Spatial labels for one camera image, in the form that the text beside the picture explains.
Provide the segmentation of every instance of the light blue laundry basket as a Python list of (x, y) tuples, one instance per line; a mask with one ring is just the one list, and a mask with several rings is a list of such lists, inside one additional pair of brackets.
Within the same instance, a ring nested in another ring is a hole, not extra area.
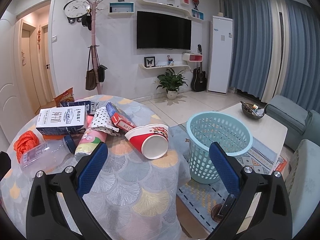
[(218, 142), (233, 157), (245, 154), (252, 146), (249, 129), (238, 119), (220, 112), (202, 112), (187, 122), (190, 137), (189, 166), (191, 177), (203, 184), (216, 182), (220, 177), (209, 157), (209, 147)]

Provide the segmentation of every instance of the wall shelf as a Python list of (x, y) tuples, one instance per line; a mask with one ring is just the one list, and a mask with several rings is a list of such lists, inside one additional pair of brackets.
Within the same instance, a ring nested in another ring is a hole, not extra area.
[(134, 2), (111, 2), (108, 14), (134, 14)]
[(204, 20), (204, 14), (202, 12), (197, 11), (197, 10), (191, 9), (191, 19), (192, 20), (203, 21)]
[(178, 11), (180, 13), (183, 13), (185, 16), (191, 16), (190, 11), (180, 8), (180, 7), (175, 7), (172, 5), (167, 5), (164, 3), (157, 3), (157, 2), (147, 2), (145, 0), (137, 0), (137, 2), (141, 5), (147, 5), (147, 6), (153, 6), (153, 7), (159, 7), (159, 8), (163, 8), (163, 9), (170, 9), (170, 10), (174, 10), (174, 11)]
[(182, 60), (187, 61), (187, 62), (202, 62), (202, 55), (201, 54), (183, 53)]
[(190, 0), (180, 0), (180, 4), (183, 6), (188, 6), (190, 4)]
[(167, 65), (167, 66), (156, 66), (156, 67), (145, 67), (144, 64), (139, 64), (139, 67), (143, 68), (143, 69), (170, 68), (170, 67), (188, 67), (188, 68), (190, 68), (189, 65), (179, 65), (179, 64), (173, 65), (173, 66)]

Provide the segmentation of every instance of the sofa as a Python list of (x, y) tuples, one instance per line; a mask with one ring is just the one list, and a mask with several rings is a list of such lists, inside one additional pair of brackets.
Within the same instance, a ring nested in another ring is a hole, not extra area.
[(276, 95), (266, 105), (265, 113), (288, 128), (284, 144), (292, 150), (303, 139), (320, 146), (320, 114), (316, 111), (306, 111), (290, 99)]
[(290, 161), (285, 181), (292, 212), (292, 237), (307, 237), (320, 220), (320, 146), (302, 140)]

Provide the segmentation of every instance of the paper cup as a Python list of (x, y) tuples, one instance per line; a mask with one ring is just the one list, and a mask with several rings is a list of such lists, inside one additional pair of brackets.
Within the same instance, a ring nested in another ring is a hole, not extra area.
[(146, 158), (155, 160), (168, 151), (168, 130), (166, 125), (150, 124), (130, 130), (125, 137)]

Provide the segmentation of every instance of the blue gripper pad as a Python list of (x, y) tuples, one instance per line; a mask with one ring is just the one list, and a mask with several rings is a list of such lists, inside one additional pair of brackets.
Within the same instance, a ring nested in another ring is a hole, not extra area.
[(233, 194), (237, 198), (240, 194), (240, 179), (222, 152), (220, 145), (217, 146), (216, 143), (210, 145), (209, 156), (212, 164), (229, 194)]
[(95, 149), (93, 151), (93, 156), (91, 156), (90, 161), (78, 176), (77, 193), (80, 198), (82, 198), (84, 194), (90, 192), (99, 172), (101, 171), (108, 157), (108, 147), (105, 143), (100, 143), (100, 146), (97, 147), (98, 149)]

